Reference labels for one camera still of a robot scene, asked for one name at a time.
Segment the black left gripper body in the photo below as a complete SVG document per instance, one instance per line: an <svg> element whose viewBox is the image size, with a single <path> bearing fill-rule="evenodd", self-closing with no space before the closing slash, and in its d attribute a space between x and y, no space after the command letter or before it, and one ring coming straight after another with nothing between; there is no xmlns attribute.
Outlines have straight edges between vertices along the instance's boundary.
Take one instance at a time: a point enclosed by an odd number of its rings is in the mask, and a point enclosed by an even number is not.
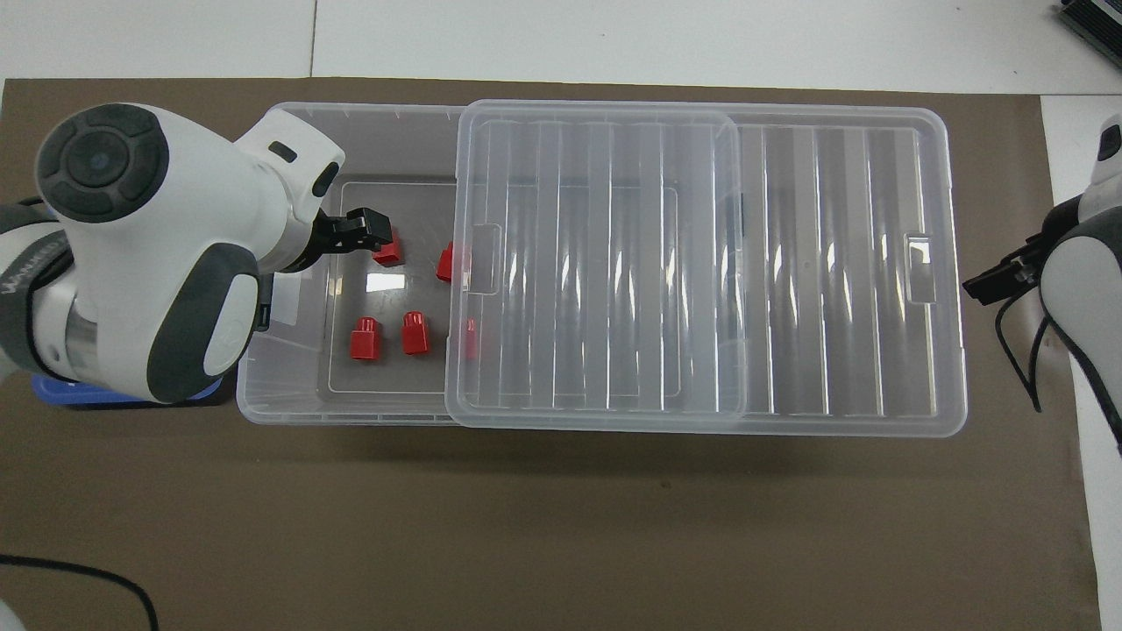
<svg viewBox="0 0 1122 631"><path fill-rule="evenodd" d="M349 254L352 249L344 243L344 237L337 234L335 228L341 223L339 216L328 216L316 213L309 241L303 247L303 252L294 259L294 273L303 272L312 267L324 255Z"/></svg>

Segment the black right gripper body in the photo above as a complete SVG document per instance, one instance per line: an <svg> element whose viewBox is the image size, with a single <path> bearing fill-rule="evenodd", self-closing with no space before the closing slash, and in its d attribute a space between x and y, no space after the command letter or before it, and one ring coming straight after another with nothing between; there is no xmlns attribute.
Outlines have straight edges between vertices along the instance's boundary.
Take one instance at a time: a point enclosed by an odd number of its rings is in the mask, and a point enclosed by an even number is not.
<svg viewBox="0 0 1122 631"><path fill-rule="evenodd" d="M1061 204L1055 205L1045 214L1040 231L1026 240L1026 248L1020 255L1021 269L1019 280L1029 287L1039 284L1039 276L1050 252L1079 223L1079 207L1082 196L1070 196Z"/></svg>

